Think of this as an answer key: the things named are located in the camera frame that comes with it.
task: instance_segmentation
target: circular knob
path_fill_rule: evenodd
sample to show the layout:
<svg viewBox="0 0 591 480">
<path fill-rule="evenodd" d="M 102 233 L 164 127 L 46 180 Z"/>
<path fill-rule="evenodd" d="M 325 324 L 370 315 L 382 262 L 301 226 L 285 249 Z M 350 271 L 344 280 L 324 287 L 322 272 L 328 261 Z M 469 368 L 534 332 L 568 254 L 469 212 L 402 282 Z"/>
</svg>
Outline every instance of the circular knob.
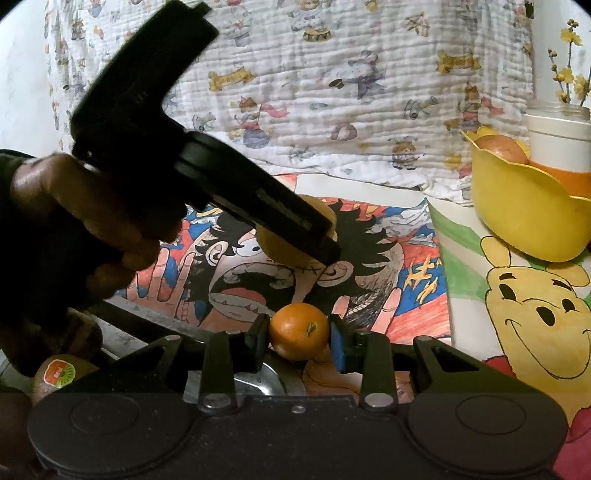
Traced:
<svg viewBox="0 0 591 480">
<path fill-rule="evenodd" d="M 166 458 L 191 425 L 180 395 L 162 387 L 152 392 L 54 393 L 33 408 L 29 438 L 58 472 L 81 478 L 133 475 Z"/>
<path fill-rule="evenodd" d="M 410 405 L 408 428 L 431 455 L 484 475 L 533 471 L 551 463 L 567 423 L 542 393 L 422 393 Z"/>
</svg>

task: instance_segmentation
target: cartoon bear print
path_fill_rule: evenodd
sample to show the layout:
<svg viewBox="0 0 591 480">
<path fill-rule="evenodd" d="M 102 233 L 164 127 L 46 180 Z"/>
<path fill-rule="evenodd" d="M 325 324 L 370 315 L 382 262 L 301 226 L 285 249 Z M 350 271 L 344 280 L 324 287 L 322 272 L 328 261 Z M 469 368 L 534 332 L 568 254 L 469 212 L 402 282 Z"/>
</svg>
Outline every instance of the cartoon bear print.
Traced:
<svg viewBox="0 0 591 480">
<path fill-rule="evenodd" d="M 231 4 L 232 20 L 226 23 L 222 32 L 223 36 L 228 40 L 233 40 L 237 47 L 246 47 L 252 41 L 252 15 L 239 3 Z"/>
<path fill-rule="evenodd" d="M 462 113 L 462 117 L 444 122 L 447 131 L 461 128 L 464 132 L 476 132 L 479 127 L 483 126 L 478 118 L 478 113 L 482 107 L 486 108 L 491 115 L 505 114 L 502 108 L 493 106 L 490 98 L 486 96 L 480 98 L 478 87 L 468 82 L 464 88 L 464 103 L 463 105 L 461 102 L 457 104 L 457 110 Z"/>
<path fill-rule="evenodd" d="M 86 31 L 82 20 L 75 20 L 72 24 L 72 40 L 84 40 Z"/>
<path fill-rule="evenodd" d="M 240 118 L 234 115 L 239 129 L 230 132 L 230 140 L 237 141 L 242 137 L 242 142 L 247 148 L 265 148 L 271 141 L 273 129 L 263 130 L 259 124 L 261 113 L 267 113 L 271 118 L 283 118 L 288 114 L 287 109 L 275 109 L 269 103 L 256 103 L 251 97 L 240 98 Z"/>
<path fill-rule="evenodd" d="M 396 140 L 392 147 L 392 166 L 397 170 L 414 170 L 413 164 L 420 158 L 417 154 L 417 147 L 413 142 L 418 139 L 414 137 L 404 137 L 402 140 Z"/>
<path fill-rule="evenodd" d="M 589 284 L 583 267 L 564 262 L 545 270 L 511 266 L 496 237 L 480 243 L 493 268 L 486 309 L 512 373 L 560 404 L 571 429 L 591 421 L 591 311 L 574 287 Z"/>
<path fill-rule="evenodd" d="M 303 38 L 309 42 L 329 40 L 332 33 L 324 21 L 320 0 L 295 0 L 295 2 L 299 9 L 288 13 L 291 29 L 294 32 L 303 30 Z"/>
</svg>

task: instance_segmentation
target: cartoon character face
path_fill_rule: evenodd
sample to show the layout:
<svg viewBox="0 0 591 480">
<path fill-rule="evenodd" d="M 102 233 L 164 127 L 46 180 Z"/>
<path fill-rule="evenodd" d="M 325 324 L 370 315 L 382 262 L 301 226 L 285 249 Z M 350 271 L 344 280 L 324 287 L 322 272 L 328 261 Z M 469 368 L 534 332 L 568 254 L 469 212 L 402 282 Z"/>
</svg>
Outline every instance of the cartoon character face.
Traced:
<svg viewBox="0 0 591 480">
<path fill-rule="evenodd" d="M 486 237 L 481 245 L 494 267 L 486 308 L 515 374 L 530 383 L 581 377 L 591 362 L 591 311 L 573 286 L 589 283 L 585 270 L 569 262 L 546 270 L 512 267 L 501 241 Z"/>
<path fill-rule="evenodd" d="M 314 10 L 320 5 L 320 0 L 297 0 L 298 6 L 304 10 Z"/>
<path fill-rule="evenodd" d="M 318 262 L 303 270 L 270 260 L 255 235 L 255 230 L 242 235 L 237 247 L 217 242 L 206 253 L 209 264 L 216 266 L 209 285 L 210 303 L 225 317 L 245 323 L 254 322 L 260 313 L 273 315 L 284 305 L 302 301 L 323 270 Z M 228 248 L 234 255 L 226 255 Z M 337 272 L 337 280 L 346 280 L 342 274 L 346 271 L 340 270 L 340 276 Z"/>
<path fill-rule="evenodd" d="M 387 232 L 373 217 L 358 221 L 359 210 L 329 204 L 349 241 L 342 244 L 342 259 L 326 269 L 315 261 L 305 268 L 274 262 L 254 229 L 227 213 L 219 215 L 188 250 L 198 253 L 184 285 L 197 317 L 188 321 L 207 330 L 247 330 L 260 313 L 273 314 L 286 304 L 304 301 L 330 313 L 346 296 L 350 315 L 345 318 L 372 325 L 402 269 L 402 248 L 383 241 Z"/>
<path fill-rule="evenodd" d="M 392 147 L 392 153 L 412 153 L 417 151 L 417 147 L 413 145 L 412 141 L 397 141 Z"/>
<path fill-rule="evenodd" d="M 470 85 L 468 83 L 466 85 L 464 98 L 467 102 L 478 100 L 480 98 L 480 93 L 478 92 L 478 87 L 476 85 Z"/>
</svg>

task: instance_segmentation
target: yellow flower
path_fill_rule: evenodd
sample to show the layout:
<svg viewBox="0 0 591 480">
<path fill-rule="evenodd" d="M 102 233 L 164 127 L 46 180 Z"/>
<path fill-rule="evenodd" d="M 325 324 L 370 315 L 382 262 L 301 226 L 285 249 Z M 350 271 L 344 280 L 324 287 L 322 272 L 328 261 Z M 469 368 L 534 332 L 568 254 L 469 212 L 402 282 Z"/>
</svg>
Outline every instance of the yellow flower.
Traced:
<svg viewBox="0 0 591 480">
<path fill-rule="evenodd" d="M 563 28 L 560 30 L 560 39 L 566 43 L 572 42 L 579 46 L 583 44 L 581 37 L 579 37 L 575 32 L 571 32 L 568 28 Z"/>
<path fill-rule="evenodd" d="M 558 91 L 556 92 L 556 95 L 558 96 L 558 99 L 559 99 L 561 102 L 563 102 L 563 103 L 567 103 L 567 100 L 568 100 L 569 98 L 566 96 L 566 93 L 565 93 L 565 92 L 563 92 L 562 90 L 558 90 Z"/>
<path fill-rule="evenodd" d="M 573 71 L 568 67 L 560 70 L 560 72 L 558 73 L 558 76 L 559 76 L 561 82 L 573 83 L 573 80 L 574 80 Z"/>
<path fill-rule="evenodd" d="M 577 75 L 574 81 L 574 92 L 579 97 L 579 100 L 582 100 L 585 94 L 589 92 L 589 82 L 583 75 Z"/>
</svg>

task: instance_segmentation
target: winnie the pooh drawing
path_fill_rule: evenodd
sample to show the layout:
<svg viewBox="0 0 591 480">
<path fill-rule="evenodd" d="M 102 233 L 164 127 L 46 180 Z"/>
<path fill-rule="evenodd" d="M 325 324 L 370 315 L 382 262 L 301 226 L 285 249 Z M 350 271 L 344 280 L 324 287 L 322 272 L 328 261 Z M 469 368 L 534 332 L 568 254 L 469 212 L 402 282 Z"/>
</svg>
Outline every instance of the winnie the pooh drawing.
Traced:
<svg viewBox="0 0 591 480">
<path fill-rule="evenodd" d="M 565 480 L 591 478 L 591 311 L 573 287 L 589 284 L 583 267 L 512 267 L 495 237 L 480 243 L 493 268 L 486 309 L 506 357 L 487 363 L 546 392 L 563 408 L 569 434 L 554 466 Z"/>
</svg>

